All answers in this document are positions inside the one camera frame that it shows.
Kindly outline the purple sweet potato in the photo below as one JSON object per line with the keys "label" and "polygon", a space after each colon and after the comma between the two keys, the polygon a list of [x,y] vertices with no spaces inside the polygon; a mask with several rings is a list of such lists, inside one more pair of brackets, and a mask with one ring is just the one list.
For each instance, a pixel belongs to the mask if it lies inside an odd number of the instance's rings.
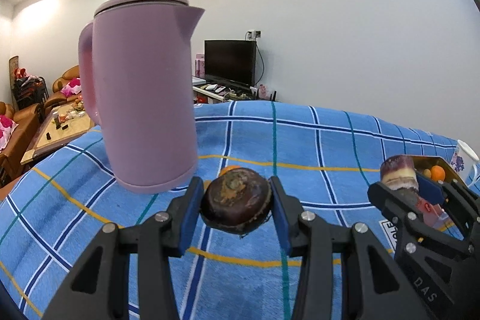
{"label": "purple sweet potato", "polygon": [[419,184],[413,160],[408,155],[395,155],[380,167],[381,182],[411,206],[419,202]]}

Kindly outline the small orange near kettle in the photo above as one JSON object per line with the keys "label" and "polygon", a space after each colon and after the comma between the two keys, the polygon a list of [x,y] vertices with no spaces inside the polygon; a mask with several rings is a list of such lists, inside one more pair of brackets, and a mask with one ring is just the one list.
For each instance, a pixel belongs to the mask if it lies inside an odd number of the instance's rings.
{"label": "small orange near kettle", "polygon": [[236,169],[239,169],[240,166],[238,165],[230,165],[230,166],[226,166],[224,168],[222,168],[220,170],[220,173],[219,173],[219,177],[221,177],[222,175],[225,175],[226,173],[230,172],[230,171],[233,171],[233,170],[236,170]]}

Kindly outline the pink electric kettle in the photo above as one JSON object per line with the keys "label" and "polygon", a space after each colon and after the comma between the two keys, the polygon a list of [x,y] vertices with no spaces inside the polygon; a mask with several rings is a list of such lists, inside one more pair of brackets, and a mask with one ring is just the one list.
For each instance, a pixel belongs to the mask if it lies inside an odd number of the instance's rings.
{"label": "pink electric kettle", "polygon": [[110,0],[80,33],[84,107],[133,193],[176,188],[197,168],[190,46],[203,13],[188,0]]}

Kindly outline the pink metal tin tray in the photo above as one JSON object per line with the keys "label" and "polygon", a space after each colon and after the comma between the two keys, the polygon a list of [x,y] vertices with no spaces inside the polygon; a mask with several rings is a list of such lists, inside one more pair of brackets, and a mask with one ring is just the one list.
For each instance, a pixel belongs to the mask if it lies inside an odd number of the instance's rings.
{"label": "pink metal tin tray", "polygon": [[427,226],[444,231],[453,225],[453,221],[443,208],[445,196],[442,193],[442,185],[450,184],[454,180],[462,185],[465,185],[465,182],[442,157],[421,155],[410,157],[419,186],[420,201],[416,207],[422,212]]}

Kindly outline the white floral mug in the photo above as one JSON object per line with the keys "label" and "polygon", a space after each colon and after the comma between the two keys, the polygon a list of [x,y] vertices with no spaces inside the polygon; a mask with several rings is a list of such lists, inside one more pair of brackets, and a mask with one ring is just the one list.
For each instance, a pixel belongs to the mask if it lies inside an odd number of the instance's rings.
{"label": "white floral mug", "polygon": [[465,141],[456,141],[449,164],[469,188],[479,182],[479,156]]}

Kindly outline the white tv stand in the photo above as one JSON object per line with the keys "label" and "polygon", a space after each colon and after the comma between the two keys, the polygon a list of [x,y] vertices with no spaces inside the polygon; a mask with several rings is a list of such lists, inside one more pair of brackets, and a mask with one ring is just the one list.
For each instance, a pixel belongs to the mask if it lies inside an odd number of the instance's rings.
{"label": "white tv stand", "polygon": [[229,80],[208,81],[192,77],[193,102],[195,104],[216,104],[229,101],[276,101],[278,91],[265,85],[247,86]]}

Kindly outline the wooden coffee table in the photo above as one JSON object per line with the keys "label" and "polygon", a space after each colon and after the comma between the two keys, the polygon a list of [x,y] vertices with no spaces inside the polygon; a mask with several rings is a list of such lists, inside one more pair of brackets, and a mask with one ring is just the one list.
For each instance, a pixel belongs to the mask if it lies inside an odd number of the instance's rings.
{"label": "wooden coffee table", "polygon": [[41,160],[82,136],[94,125],[84,110],[75,110],[72,104],[55,107],[32,138],[20,164],[26,166]]}

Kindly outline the brown leather sofa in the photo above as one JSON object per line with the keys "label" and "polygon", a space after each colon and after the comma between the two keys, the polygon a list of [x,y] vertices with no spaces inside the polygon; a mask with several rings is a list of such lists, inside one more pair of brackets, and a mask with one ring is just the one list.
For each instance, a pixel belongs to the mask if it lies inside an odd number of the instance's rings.
{"label": "brown leather sofa", "polygon": [[21,159],[41,125],[41,105],[33,104],[22,110],[1,102],[1,115],[17,124],[6,147],[1,151],[1,186],[18,178],[23,171]]}

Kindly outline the black television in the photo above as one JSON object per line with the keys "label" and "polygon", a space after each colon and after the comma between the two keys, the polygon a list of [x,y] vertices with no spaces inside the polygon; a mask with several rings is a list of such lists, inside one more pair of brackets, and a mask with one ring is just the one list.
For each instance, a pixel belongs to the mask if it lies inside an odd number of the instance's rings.
{"label": "black television", "polygon": [[256,43],[252,40],[205,40],[206,78],[253,86],[255,72]]}

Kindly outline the small yellow-green fruit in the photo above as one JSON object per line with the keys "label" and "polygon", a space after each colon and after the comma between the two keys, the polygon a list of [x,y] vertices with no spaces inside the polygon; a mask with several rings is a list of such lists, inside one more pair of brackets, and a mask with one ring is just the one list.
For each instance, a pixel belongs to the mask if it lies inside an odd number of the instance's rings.
{"label": "small yellow-green fruit", "polygon": [[431,171],[429,169],[425,169],[423,171],[423,175],[426,177],[426,178],[431,178],[432,174],[431,174]]}

